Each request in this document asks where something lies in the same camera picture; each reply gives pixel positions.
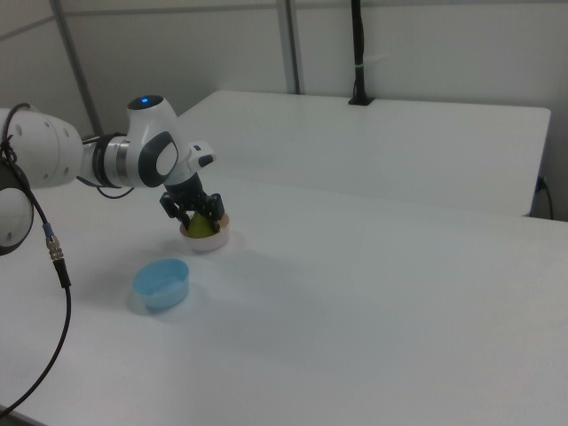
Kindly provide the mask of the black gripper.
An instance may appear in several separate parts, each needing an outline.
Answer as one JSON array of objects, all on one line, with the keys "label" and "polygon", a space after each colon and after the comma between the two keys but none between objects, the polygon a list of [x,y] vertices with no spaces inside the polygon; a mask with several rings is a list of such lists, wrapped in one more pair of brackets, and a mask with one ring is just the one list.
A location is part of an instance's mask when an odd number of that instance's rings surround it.
[{"label": "black gripper", "polygon": [[187,180],[178,184],[166,185],[160,204],[169,218],[175,218],[187,231],[191,219],[178,204],[196,204],[194,218],[206,225],[211,233],[218,233],[220,221],[225,214],[223,199],[219,193],[207,195],[201,179],[193,173]]}]

